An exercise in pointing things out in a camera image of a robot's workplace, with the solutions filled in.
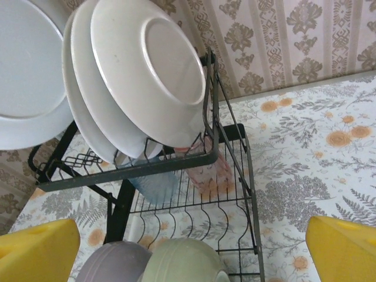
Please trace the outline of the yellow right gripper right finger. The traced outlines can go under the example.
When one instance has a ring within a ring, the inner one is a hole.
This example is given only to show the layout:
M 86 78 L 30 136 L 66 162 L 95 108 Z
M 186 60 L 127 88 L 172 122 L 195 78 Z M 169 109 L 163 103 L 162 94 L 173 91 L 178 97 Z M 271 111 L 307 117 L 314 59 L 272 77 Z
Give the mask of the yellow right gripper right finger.
M 305 240 L 321 282 L 376 282 L 376 227 L 313 216 Z

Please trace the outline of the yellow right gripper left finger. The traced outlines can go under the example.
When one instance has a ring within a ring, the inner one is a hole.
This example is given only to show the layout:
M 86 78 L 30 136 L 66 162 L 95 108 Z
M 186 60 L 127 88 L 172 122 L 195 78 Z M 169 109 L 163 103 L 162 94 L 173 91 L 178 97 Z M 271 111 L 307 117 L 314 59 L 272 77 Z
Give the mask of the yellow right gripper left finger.
M 0 282 L 68 282 L 79 247 L 72 219 L 0 236 Z

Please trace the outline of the purple ceramic bowl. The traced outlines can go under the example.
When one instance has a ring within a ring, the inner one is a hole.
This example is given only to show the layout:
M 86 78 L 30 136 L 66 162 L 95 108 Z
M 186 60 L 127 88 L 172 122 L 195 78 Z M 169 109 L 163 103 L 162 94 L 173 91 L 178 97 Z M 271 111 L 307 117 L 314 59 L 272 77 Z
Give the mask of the purple ceramic bowl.
M 106 243 L 84 263 L 76 282 L 140 282 L 151 256 L 131 241 Z

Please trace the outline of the blue translucent plastic cup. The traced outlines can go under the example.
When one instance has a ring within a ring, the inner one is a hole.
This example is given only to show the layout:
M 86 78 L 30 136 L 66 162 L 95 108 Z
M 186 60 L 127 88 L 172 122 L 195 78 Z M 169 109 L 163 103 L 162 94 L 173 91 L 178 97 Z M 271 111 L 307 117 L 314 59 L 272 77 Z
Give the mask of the blue translucent plastic cup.
M 151 204 L 169 203 L 179 186 L 178 178 L 173 172 L 135 177 L 129 181 Z

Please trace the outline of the pale green ceramic bowl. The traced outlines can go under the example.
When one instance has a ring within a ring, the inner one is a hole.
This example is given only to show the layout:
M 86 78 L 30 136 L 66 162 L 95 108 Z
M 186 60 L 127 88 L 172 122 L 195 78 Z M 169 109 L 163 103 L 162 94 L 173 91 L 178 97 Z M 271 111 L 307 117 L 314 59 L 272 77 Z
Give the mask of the pale green ceramic bowl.
M 218 253 L 190 238 L 168 239 L 156 247 L 138 282 L 230 282 Z

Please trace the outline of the white plate thin green rim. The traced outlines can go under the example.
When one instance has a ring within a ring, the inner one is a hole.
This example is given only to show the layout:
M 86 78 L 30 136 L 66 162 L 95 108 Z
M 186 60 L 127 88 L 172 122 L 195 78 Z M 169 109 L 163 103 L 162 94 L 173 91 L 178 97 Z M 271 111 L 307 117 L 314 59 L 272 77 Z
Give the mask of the white plate thin green rim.
M 127 157 L 151 159 L 162 145 L 123 113 L 96 64 L 90 24 L 98 2 L 86 0 L 71 14 L 63 33 L 62 72 L 69 107 L 84 140 L 102 160 L 121 165 Z

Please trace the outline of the pink translucent plastic cup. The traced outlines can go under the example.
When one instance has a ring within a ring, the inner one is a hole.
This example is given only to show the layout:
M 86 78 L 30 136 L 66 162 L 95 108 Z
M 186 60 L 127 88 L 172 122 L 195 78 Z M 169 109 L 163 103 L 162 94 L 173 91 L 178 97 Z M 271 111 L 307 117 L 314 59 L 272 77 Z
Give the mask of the pink translucent plastic cup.
M 177 157 L 183 157 L 211 151 L 212 141 L 209 137 L 197 140 L 191 147 L 174 148 Z M 218 159 L 208 165 L 185 169 L 193 185 L 199 190 L 204 199 L 215 197 L 233 188 L 232 170 L 219 152 Z

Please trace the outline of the plate with red characters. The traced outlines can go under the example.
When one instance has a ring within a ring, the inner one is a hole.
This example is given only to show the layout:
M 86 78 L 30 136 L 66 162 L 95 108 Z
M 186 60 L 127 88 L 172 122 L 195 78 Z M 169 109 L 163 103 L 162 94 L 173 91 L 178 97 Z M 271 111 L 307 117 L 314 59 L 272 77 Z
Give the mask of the plate with red characters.
M 62 76 L 62 0 L 0 0 L 0 150 L 44 143 L 73 121 Z

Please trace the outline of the plate with green lettered band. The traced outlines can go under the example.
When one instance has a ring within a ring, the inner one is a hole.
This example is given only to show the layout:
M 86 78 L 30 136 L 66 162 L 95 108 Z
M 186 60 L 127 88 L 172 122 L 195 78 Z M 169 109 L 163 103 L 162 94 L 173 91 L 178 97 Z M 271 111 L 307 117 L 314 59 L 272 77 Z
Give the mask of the plate with green lettered band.
M 152 139 L 189 147 L 204 129 L 206 78 L 178 24 L 151 0 L 99 0 L 93 53 L 110 94 Z

